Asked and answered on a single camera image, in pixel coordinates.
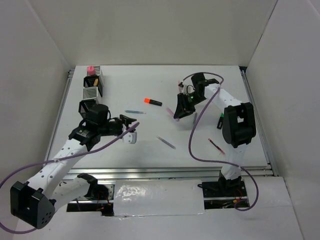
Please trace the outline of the orange capped black highlighter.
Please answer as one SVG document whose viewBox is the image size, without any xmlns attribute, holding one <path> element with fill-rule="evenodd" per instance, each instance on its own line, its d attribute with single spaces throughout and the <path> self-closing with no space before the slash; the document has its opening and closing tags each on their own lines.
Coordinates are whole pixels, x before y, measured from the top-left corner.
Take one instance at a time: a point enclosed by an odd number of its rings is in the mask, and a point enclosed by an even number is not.
<svg viewBox="0 0 320 240">
<path fill-rule="evenodd" d="M 146 104 L 155 105 L 155 106 L 159 106 L 159 107 L 161 107 L 163 105 L 162 102 L 154 100 L 154 99 L 150 99 L 150 98 L 145 98 L 144 102 Z"/>
</svg>

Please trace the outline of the pink orange capped marker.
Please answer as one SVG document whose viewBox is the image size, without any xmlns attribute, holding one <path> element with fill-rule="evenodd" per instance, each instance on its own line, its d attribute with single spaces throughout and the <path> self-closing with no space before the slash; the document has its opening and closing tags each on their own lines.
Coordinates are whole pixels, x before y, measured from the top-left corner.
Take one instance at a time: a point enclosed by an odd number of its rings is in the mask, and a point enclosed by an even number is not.
<svg viewBox="0 0 320 240">
<path fill-rule="evenodd" d="M 95 81 L 94 81 L 94 83 L 93 83 L 93 86 L 96 87 L 98 84 L 99 84 L 99 79 L 96 78 Z"/>
</svg>

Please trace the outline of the pink glue stick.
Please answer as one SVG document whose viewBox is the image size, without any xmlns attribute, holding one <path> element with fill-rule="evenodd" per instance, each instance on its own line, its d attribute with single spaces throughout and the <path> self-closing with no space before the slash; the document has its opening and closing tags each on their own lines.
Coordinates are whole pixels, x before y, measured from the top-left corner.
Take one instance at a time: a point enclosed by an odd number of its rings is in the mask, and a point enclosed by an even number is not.
<svg viewBox="0 0 320 240">
<path fill-rule="evenodd" d="M 87 69 L 86 69 L 86 71 L 87 71 L 87 75 L 88 75 L 88 76 L 93 76 L 93 75 L 96 74 L 95 67 L 92 66 L 92 65 L 88 66 Z"/>
</svg>

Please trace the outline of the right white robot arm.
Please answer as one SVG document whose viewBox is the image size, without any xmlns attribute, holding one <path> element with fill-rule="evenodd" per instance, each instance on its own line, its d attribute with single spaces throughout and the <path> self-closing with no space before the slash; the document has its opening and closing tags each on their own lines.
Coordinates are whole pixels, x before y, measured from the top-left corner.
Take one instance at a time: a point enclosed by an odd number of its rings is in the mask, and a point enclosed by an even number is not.
<svg viewBox="0 0 320 240">
<path fill-rule="evenodd" d="M 241 167 L 247 146 L 256 136 L 254 107 L 250 102 L 242 102 L 222 87 L 224 78 L 216 73 L 196 72 L 178 82 L 179 93 L 174 119 L 192 115 L 195 106 L 205 100 L 207 104 L 199 117 L 213 103 L 223 113 L 222 136 L 227 143 L 225 161 L 219 174 L 218 190 L 223 196 L 230 196 L 236 189 L 233 181 L 241 176 Z"/>
</svg>

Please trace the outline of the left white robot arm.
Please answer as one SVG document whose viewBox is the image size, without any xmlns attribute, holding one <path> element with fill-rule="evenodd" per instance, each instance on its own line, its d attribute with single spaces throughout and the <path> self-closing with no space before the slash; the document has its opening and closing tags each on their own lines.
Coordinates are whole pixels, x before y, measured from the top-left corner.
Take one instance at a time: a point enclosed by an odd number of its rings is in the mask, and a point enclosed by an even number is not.
<svg viewBox="0 0 320 240">
<path fill-rule="evenodd" d="M 63 179 L 83 157 L 97 153 L 119 139 L 135 144 L 138 125 L 135 118 L 123 114 L 111 118 L 108 106 L 95 104 L 71 131 L 53 159 L 25 182 L 17 181 L 12 185 L 11 214 L 35 229 L 42 229 L 57 210 L 70 201 L 81 197 L 92 200 L 99 190 L 108 193 L 108 188 L 88 173 L 80 173 L 67 182 Z"/>
</svg>

